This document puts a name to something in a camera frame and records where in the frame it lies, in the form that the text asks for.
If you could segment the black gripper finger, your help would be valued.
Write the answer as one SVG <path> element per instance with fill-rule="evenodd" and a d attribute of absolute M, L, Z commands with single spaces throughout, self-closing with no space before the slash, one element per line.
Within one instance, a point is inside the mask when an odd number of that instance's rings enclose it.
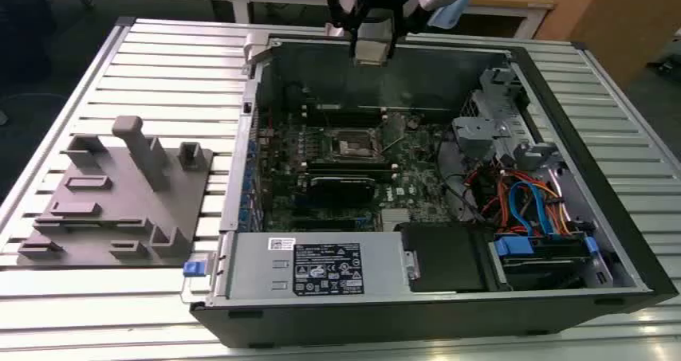
<path fill-rule="evenodd" d="M 328 8 L 332 15 L 332 24 L 350 34 L 349 56 L 356 58 L 360 26 L 366 12 L 364 0 L 328 0 Z"/>
<path fill-rule="evenodd" d="M 414 0 L 406 0 L 400 6 L 393 9 L 392 16 L 392 37 L 388 57 L 393 57 L 396 52 L 396 44 L 401 38 L 404 38 L 412 26 L 412 11 L 414 10 Z"/>

